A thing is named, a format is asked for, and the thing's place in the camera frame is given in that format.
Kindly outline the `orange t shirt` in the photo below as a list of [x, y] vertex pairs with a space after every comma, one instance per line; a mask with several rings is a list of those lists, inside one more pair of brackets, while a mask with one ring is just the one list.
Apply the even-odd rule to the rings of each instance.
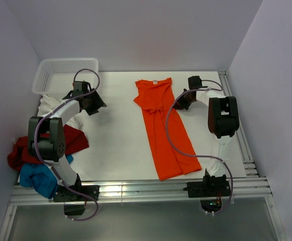
[[[160, 81], [138, 80], [135, 85], [138, 96], [134, 102], [141, 108], [159, 179], [162, 181], [202, 170], [197, 158], [184, 156], [173, 149], [166, 135], [166, 117], [175, 100], [172, 79], [169, 77]], [[195, 154], [184, 124], [175, 109], [169, 118], [169, 135], [179, 150]]]

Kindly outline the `white plastic mesh basket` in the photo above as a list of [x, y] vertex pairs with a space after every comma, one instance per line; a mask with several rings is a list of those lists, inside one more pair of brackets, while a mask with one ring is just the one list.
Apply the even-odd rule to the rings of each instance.
[[86, 81], [91, 86], [98, 83], [91, 69], [98, 72], [99, 63], [95, 58], [56, 58], [43, 60], [36, 72], [32, 92], [48, 95], [61, 100], [73, 89], [73, 79]]

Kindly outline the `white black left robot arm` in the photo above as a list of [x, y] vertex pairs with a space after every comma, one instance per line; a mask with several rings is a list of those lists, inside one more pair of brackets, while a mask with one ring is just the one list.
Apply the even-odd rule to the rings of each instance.
[[61, 103], [43, 116], [34, 116], [28, 126], [28, 152], [53, 173], [65, 195], [78, 200], [83, 195], [79, 175], [70, 167], [65, 155], [64, 125], [78, 113], [98, 113], [106, 104], [89, 82], [74, 81]]

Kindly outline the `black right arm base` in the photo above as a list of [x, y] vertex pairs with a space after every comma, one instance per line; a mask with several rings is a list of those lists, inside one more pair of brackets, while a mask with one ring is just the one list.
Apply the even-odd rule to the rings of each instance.
[[228, 181], [222, 182], [188, 182], [183, 188], [189, 198], [210, 198], [200, 201], [201, 207], [207, 212], [217, 212], [222, 209], [222, 197], [229, 197], [231, 187]]

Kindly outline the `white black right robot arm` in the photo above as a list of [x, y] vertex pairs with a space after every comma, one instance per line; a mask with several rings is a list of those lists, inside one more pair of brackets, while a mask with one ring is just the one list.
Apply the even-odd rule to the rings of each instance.
[[[237, 99], [234, 96], [225, 96], [221, 94], [222, 85], [214, 80], [203, 80], [200, 76], [191, 76], [188, 78], [189, 89], [183, 92], [175, 99], [171, 105], [166, 117], [166, 135], [169, 143], [178, 153], [195, 158], [214, 159], [213, 168], [206, 169], [204, 178], [208, 179], [203, 183], [205, 194], [212, 196], [220, 189], [217, 180], [225, 179], [226, 172], [230, 177], [230, 184], [233, 186], [233, 175], [226, 163], [228, 146], [239, 129], [239, 114]], [[188, 110], [190, 105], [196, 101], [205, 104], [208, 107], [208, 130], [215, 137], [218, 144], [217, 155], [196, 155], [187, 154], [179, 150], [171, 141], [169, 135], [169, 118], [173, 109]]]

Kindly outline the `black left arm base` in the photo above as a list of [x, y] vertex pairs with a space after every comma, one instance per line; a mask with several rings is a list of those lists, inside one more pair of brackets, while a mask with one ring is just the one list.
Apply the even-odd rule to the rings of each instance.
[[53, 202], [64, 203], [64, 214], [68, 216], [81, 216], [85, 209], [87, 201], [91, 201], [87, 196], [92, 197], [94, 200], [98, 200], [99, 185], [82, 186], [78, 190], [84, 194], [84, 196], [73, 193], [64, 186], [58, 186], [58, 190], [53, 197]]

